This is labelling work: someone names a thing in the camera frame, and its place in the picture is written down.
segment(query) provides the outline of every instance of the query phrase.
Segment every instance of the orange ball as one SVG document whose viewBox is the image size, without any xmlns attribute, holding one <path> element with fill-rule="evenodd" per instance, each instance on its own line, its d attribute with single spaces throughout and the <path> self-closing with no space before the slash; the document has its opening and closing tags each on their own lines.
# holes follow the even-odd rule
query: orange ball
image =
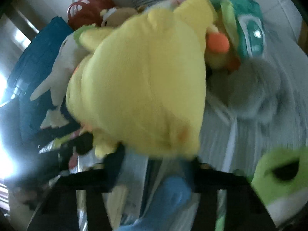
<svg viewBox="0 0 308 231">
<path fill-rule="evenodd" d="M 206 47 L 213 53 L 223 54 L 229 51 L 230 43 L 223 33 L 209 33 L 207 34 Z"/>
</svg>

